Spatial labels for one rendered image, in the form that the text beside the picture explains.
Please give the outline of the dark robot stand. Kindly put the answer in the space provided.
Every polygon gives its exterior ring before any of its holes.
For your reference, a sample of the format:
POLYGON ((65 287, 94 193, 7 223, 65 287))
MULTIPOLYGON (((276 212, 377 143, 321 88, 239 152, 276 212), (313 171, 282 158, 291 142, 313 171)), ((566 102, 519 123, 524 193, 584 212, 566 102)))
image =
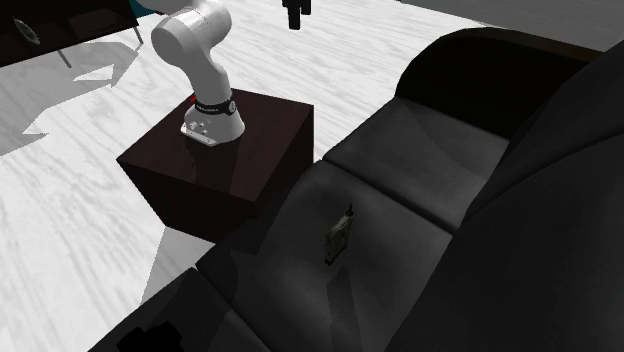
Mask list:
POLYGON ((162 223, 218 242, 262 213, 313 163, 312 105, 236 90, 238 139, 206 146, 180 131, 188 96, 132 144, 118 164, 162 223))

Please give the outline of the black sofa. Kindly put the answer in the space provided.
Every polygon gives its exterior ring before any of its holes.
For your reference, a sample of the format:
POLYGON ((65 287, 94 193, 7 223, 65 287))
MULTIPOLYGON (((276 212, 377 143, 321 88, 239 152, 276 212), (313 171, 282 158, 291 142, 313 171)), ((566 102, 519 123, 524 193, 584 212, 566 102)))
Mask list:
POLYGON ((440 37, 89 352, 624 352, 624 40, 440 37))

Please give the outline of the olive green walkie-talkie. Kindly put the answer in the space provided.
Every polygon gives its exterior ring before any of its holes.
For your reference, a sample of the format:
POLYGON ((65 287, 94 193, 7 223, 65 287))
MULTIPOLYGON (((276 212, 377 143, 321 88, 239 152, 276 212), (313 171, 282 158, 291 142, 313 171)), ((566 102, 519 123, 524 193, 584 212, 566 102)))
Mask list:
POLYGON ((325 262, 331 265, 337 256, 347 247, 354 217, 353 205, 350 204, 342 217, 325 235, 325 262))

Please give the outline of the dark low table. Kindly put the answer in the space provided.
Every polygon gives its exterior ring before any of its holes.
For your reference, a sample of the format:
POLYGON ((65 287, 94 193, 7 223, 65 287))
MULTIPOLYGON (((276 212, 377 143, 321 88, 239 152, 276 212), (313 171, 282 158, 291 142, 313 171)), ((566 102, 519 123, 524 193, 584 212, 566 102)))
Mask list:
POLYGON ((0 68, 137 25, 131 0, 0 0, 0 68))

